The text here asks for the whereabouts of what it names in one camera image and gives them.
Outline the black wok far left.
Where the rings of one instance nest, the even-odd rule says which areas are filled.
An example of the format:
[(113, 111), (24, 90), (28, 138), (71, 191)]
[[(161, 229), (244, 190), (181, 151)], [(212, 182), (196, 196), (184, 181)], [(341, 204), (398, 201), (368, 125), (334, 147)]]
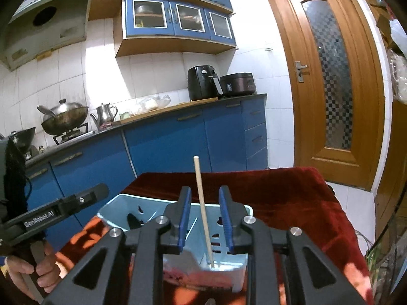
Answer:
[(31, 146), (35, 135), (35, 129), (36, 127), (31, 127), (21, 131), (13, 131), (8, 138), (13, 141), (16, 148), (18, 148), (22, 154), (25, 154)]

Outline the white plastic bag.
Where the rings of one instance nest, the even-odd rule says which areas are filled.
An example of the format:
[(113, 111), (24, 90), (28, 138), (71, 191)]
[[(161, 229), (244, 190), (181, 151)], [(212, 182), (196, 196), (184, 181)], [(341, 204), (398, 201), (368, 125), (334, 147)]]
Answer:
[(403, 53), (405, 57), (407, 57), (407, 35), (404, 29), (401, 26), (401, 23), (397, 19), (393, 19), (389, 21), (390, 24), (390, 36), (395, 43), (395, 45), (399, 48), (399, 50)]

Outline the range hood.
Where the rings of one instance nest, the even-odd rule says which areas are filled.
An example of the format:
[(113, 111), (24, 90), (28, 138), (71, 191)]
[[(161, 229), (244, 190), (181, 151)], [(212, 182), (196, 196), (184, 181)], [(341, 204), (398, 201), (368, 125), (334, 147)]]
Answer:
[(90, 0), (45, 0), (21, 12), (1, 35), (1, 63), (13, 71), (38, 56), (84, 41)]

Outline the dark rice cooker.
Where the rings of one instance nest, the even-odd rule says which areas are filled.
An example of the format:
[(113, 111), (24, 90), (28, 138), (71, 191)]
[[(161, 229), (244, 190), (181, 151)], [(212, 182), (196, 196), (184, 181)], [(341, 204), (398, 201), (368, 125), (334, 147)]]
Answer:
[(249, 72), (227, 74), (220, 78), (220, 83), (225, 97), (245, 96), (256, 92), (253, 74)]

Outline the wooden door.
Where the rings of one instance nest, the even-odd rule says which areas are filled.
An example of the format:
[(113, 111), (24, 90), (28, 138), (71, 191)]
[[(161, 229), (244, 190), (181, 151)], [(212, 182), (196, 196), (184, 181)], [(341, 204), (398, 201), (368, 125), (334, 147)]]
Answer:
[[(384, 133), (384, 82), (357, 0), (268, 0), (293, 95), (294, 164), (370, 190)], [(308, 65), (303, 83), (295, 61)]]

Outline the wooden niche shelf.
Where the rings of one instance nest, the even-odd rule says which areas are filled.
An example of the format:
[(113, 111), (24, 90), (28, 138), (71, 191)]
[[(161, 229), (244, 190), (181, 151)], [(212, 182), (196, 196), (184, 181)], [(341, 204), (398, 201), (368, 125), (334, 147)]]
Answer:
[(378, 27), (387, 25), (388, 11), (380, 7), (376, 0), (361, 0), (359, 4), (377, 44), (384, 80), (385, 126), (378, 168), (381, 178), (379, 182), (374, 182), (375, 238), (378, 238), (396, 209), (406, 181), (406, 105), (393, 98), (392, 72), (387, 57), (390, 37)]

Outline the wok with lid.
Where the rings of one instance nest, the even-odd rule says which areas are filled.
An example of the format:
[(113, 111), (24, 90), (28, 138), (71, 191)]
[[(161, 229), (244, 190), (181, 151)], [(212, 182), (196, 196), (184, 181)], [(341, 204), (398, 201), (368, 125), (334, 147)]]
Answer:
[(66, 99), (61, 99), (59, 104), (51, 109), (37, 105), (37, 110), (43, 115), (43, 130), (51, 136), (60, 136), (80, 127), (88, 116), (88, 106), (68, 102)]

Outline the blue base cabinets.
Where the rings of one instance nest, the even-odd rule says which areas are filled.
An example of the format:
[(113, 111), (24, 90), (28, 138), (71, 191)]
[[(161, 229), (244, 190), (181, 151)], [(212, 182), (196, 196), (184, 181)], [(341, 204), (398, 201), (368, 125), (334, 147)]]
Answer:
[(237, 172), (268, 166), (266, 96), (172, 107), (126, 125), (93, 131), (30, 159), (28, 206), (34, 209), (97, 184), (121, 193), (146, 172)]

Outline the gas stove burner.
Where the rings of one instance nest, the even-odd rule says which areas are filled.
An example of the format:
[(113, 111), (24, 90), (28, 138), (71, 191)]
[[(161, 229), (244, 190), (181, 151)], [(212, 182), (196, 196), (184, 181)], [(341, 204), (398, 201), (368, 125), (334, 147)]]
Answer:
[(61, 145), (67, 141), (70, 141), (72, 139), (75, 139), (76, 137), (82, 136), (87, 133), (88, 133), (88, 123), (84, 123), (79, 127), (71, 129), (70, 131), (67, 131), (61, 135), (53, 136), (52, 139), (54, 140), (56, 145)]

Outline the black air fryer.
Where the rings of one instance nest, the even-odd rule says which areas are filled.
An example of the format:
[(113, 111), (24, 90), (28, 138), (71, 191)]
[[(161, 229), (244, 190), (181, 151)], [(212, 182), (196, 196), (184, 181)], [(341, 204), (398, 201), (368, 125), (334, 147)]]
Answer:
[(188, 94), (191, 101), (222, 98), (219, 77), (212, 65), (198, 65), (188, 70)]

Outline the bamboo chopstick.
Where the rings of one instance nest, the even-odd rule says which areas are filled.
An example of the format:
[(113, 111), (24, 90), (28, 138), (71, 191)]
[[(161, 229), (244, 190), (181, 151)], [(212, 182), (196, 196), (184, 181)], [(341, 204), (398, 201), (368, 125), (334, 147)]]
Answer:
[(195, 178), (196, 178), (196, 182), (197, 182), (197, 190), (198, 190), (198, 196), (199, 196), (199, 204), (200, 204), (200, 210), (201, 210), (203, 232), (204, 232), (205, 241), (206, 241), (207, 254), (208, 254), (208, 259), (210, 262), (210, 267), (214, 268), (214, 258), (213, 258), (213, 254), (212, 254), (212, 245), (211, 245), (211, 241), (210, 241), (210, 233), (209, 233), (208, 219), (207, 219), (207, 214), (206, 214), (206, 205), (205, 205), (205, 200), (204, 200), (204, 193), (203, 193), (204, 189), (203, 189), (202, 178), (201, 178), (199, 157), (194, 156), (193, 162), (194, 162), (194, 166), (195, 166)]

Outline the light blue utensil box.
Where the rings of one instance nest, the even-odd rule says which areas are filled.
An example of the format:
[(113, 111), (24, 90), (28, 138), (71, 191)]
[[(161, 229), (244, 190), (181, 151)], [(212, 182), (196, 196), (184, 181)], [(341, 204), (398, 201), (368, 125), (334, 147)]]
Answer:
[[(128, 214), (143, 224), (162, 216), (171, 203), (171, 200), (121, 193), (100, 208), (97, 217), (108, 226), (128, 231)], [(207, 255), (200, 205), (193, 203), (183, 252), (164, 255), (164, 280), (196, 290), (238, 293), (243, 289), (248, 256), (229, 252), (219, 205), (207, 204), (206, 215), (214, 265), (210, 265)]]

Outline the blue glass-door wall cabinet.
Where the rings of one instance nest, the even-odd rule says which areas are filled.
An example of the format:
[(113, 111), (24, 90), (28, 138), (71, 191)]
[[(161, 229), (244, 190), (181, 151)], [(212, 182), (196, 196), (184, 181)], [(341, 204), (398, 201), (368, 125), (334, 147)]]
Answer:
[(169, 0), (122, 0), (113, 37), (117, 57), (162, 52), (219, 54), (236, 47), (229, 15)]

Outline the steel kettle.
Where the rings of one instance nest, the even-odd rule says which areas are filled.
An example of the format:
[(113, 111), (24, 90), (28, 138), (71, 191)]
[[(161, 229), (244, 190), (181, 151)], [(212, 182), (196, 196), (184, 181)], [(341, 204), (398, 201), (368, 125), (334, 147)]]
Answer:
[(111, 106), (110, 103), (101, 104), (96, 109), (96, 115), (93, 113), (90, 114), (91, 119), (93, 120), (95, 126), (98, 130), (103, 129), (104, 127), (110, 127), (114, 122), (114, 119), (118, 113), (118, 109), (115, 106)]

